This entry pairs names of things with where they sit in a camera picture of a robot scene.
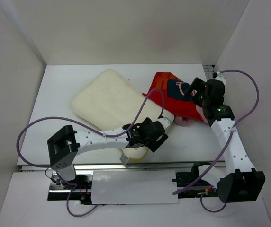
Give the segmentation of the red printed pillowcase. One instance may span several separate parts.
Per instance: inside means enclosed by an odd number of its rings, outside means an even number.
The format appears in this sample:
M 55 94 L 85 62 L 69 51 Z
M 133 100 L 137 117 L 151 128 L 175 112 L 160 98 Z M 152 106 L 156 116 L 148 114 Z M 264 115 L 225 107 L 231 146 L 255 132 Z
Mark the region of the red printed pillowcase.
M 190 95 L 184 96 L 189 87 L 189 83 L 180 80 L 170 72 L 157 72 L 149 90 L 154 88 L 162 90 L 165 98 L 164 108 L 175 116 L 174 122 L 177 125 L 189 126 L 195 121 L 207 124 L 202 108 L 191 100 L 196 92 L 193 91 Z

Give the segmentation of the cream memory foam pillow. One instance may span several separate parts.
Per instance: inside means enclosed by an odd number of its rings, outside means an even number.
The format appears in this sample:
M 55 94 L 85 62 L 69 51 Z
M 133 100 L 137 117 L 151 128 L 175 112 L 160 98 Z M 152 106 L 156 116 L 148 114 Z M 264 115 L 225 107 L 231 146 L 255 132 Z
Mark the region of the cream memory foam pillow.
M 112 130 L 145 118 L 156 121 L 162 115 L 173 122 L 174 115 L 162 110 L 151 100 L 134 90 L 112 69 L 102 72 L 71 103 L 72 111 L 100 130 Z

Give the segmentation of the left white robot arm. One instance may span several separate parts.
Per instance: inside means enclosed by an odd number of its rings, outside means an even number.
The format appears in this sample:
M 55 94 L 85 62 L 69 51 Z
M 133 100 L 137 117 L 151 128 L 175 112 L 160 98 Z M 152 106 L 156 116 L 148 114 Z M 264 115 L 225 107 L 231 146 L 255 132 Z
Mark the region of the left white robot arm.
M 165 117 L 154 122 L 145 118 L 142 123 L 98 132 L 77 132 L 72 125 L 66 125 L 47 140 L 51 169 L 61 176 L 61 184 L 71 189 L 77 184 L 73 166 L 77 155 L 107 148 L 147 147 L 155 152 L 168 139 L 166 129 L 170 124 Z

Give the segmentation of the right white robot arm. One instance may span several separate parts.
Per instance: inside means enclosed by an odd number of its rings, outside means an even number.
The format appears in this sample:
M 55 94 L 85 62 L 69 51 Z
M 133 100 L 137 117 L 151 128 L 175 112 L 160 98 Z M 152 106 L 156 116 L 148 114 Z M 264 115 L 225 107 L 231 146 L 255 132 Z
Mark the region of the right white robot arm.
M 192 183 L 202 185 L 208 182 L 216 188 L 223 203 L 255 201 L 265 183 L 265 175 L 255 169 L 243 147 L 233 111 L 224 104 L 224 83 L 216 79 L 203 81 L 195 78 L 185 95 L 192 92 L 195 93 L 192 101 L 202 108 L 218 138 L 226 164 L 225 172 L 212 165 L 198 166 L 190 175 Z

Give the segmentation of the white cover plate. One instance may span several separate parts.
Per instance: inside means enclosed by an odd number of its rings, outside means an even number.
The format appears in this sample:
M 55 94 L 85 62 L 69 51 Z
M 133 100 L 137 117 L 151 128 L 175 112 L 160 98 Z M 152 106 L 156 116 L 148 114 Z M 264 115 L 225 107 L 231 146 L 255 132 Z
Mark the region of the white cover plate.
M 101 205 L 175 204 L 178 196 L 173 170 L 95 171 L 91 202 Z

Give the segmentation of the aluminium side rail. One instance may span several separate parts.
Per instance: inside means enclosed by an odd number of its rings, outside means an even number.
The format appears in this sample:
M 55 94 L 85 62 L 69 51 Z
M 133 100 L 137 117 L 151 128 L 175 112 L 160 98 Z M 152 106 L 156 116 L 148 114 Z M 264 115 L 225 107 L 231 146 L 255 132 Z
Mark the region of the aluminium side rail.
M 215 65 L 202 65 L 205 73 L 206 80 L 213 79 L 215 73 Z

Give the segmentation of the aluminium front rail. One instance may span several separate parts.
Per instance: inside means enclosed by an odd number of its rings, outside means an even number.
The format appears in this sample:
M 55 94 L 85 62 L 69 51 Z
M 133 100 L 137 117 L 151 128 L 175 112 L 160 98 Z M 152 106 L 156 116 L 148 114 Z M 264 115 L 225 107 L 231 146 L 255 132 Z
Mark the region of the aluminium front rail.
M 123 164 L 96 164 L 96 165 L 75 165 L 76 170 L 135 170 L 135 169 L 166 169 L 166 168 L 191 168 L 194 163 L 131 163 L 124 166 Z

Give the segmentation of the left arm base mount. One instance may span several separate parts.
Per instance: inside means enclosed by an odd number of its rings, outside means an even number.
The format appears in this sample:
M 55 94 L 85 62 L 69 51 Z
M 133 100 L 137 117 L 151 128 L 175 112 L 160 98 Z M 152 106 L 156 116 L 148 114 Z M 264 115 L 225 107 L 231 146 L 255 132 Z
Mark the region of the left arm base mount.
M 69 183 L 62 181 L 55 171 L 45 170 L 49 179 L 48 201 L 79 201 L 82 205 L 91 205 L 93 171 L 77 171 L 76 178 Z

